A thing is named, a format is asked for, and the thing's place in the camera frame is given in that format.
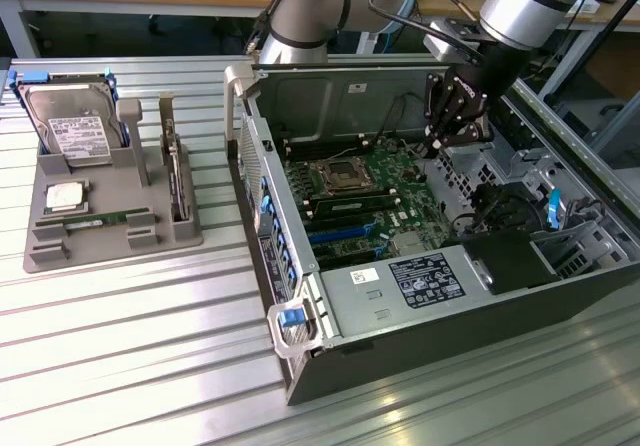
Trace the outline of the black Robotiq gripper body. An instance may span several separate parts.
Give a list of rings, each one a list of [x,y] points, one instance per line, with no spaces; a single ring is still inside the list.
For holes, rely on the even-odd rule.
[[[452,66],[444,76],[444,122],[469,123],[480,118],[487,110],[488,95],[463,76],[461,65]]]

